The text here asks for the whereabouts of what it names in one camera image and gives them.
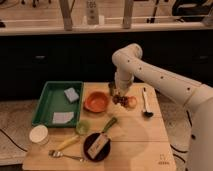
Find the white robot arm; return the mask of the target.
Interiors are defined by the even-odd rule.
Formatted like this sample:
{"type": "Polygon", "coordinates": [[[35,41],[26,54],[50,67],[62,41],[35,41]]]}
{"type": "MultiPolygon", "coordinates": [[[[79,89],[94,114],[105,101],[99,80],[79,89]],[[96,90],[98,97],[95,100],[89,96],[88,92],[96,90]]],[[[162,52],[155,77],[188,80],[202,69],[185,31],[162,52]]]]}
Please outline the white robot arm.
{"type": "Polygon", "coordinates": [[[213,87],[142,60],[136,43],[115,51],[112,62],[117,91],[124,95],[134,78],[149,84],[194,114],[186,171],[213,171],[213,87]]]}

